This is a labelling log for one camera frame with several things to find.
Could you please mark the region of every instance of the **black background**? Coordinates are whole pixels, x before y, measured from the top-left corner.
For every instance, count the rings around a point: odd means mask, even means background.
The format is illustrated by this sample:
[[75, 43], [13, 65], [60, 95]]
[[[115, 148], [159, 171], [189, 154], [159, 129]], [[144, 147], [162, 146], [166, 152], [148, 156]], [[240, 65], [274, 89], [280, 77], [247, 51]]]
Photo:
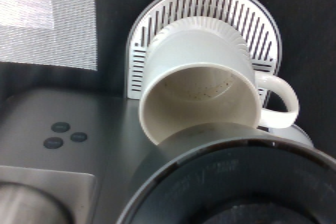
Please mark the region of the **black background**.
[[[127, 34], [150, 0], [97, 0], [97, 72], [0, 63], [0, 102], [36, 87], [63, 87], [123, 96]], [[336, 0], [261, 0], [279, 26], [279, 76], [300, 100], [297, 124], [316, 148], [336, 156]], [[277, 97], [268, 108], [283, 109]]]

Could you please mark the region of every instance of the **control button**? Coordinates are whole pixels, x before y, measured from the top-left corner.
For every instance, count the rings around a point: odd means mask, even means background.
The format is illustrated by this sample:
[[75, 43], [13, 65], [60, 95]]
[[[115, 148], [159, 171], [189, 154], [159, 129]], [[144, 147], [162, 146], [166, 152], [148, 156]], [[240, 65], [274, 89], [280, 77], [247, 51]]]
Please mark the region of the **control button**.
[[58, 149], [63, 146], [63, 139], [57, 137], [48, 138], [43, 142], [43, 146], [46, 149]]
[[87, 134], [84, 132], [76, 132], [70, 135], [70, 140], [73, 142], [84, 142], [87, 140]]
[[51, 130], [57, 133], [67, 132], [70, 129], [70, 125], [66, 122], [57, 122], [51, 126]]

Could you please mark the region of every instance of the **cup handle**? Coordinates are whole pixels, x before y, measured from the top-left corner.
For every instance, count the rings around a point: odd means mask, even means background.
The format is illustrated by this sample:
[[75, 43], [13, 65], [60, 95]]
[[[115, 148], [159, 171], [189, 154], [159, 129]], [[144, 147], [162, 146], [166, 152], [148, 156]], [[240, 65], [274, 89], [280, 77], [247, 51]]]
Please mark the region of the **cup handle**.
[[262, 108], [259, 126], [286, 128], [294, 124], [298, 115], [300, 106], [297, 94], [286, 81], [279, 77], [256, 73], [255, 79], [258, 87], [273, 91], [279, 95], [288, 110], [288, 112], [279, 112]]

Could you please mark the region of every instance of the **drip tray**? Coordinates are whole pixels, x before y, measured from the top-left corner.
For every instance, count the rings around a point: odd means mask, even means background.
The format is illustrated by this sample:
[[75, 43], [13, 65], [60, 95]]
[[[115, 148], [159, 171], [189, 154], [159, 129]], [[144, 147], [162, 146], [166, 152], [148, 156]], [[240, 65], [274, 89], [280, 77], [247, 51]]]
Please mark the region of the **drip tray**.
[[[282, 42], [274, 20], [264, 6], [253, 0], [160, 0], [144, 10], [135, 22], [127, 42], [127, 97], [139, 99], [145, 52], [159, 31], [174, 21], [205, 16], [226, 22], [240, 32], [250, 52], [255, 72], [277, 75]], [[262, 105], [268, 93], [259, 88]]]
[[202, 224], [225, 223], [313, 224], [301, 214], [273, 203], [234, 206], [216, 214]]

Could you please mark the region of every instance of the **drip tray grate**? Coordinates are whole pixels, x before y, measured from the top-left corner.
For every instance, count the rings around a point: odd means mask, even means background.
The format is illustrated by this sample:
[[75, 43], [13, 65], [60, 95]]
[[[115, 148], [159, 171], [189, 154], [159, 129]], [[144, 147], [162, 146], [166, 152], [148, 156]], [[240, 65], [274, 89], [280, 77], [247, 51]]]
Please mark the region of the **drip tray grate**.
[[[255, 72], [277, 75], [282, 42], [273, 18], [255, 0], [160, 0], [144, 10], [133, 25], [126, 58], [127, 97], [139, 99], [145, 51], [162, 28], [181, 18], [205, 16], [226, 22], [240, 32]], [[259, 88], [262, 104], [268, 93]]]

